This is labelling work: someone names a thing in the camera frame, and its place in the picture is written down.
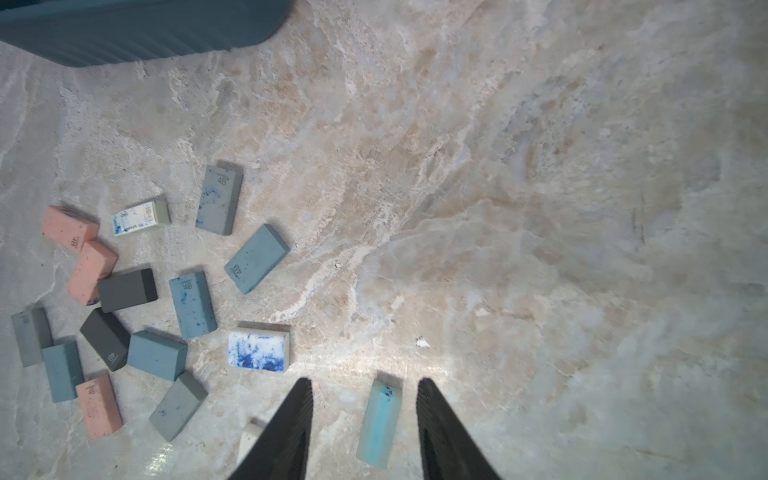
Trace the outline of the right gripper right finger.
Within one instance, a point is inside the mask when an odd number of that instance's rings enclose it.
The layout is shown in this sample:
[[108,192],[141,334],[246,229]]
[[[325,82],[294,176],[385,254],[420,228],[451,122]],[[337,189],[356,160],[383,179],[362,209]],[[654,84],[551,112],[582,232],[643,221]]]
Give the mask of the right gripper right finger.
[[500,479],[430,378],[419,381],[416,411],[424,479]]

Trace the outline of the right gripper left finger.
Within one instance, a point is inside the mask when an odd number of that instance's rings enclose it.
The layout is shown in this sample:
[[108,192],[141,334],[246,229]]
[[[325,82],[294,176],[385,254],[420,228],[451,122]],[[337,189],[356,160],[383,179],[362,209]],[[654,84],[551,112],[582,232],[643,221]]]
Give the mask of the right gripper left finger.
[[230,479],[304,479],[312,418],[312,383],[300,378]]

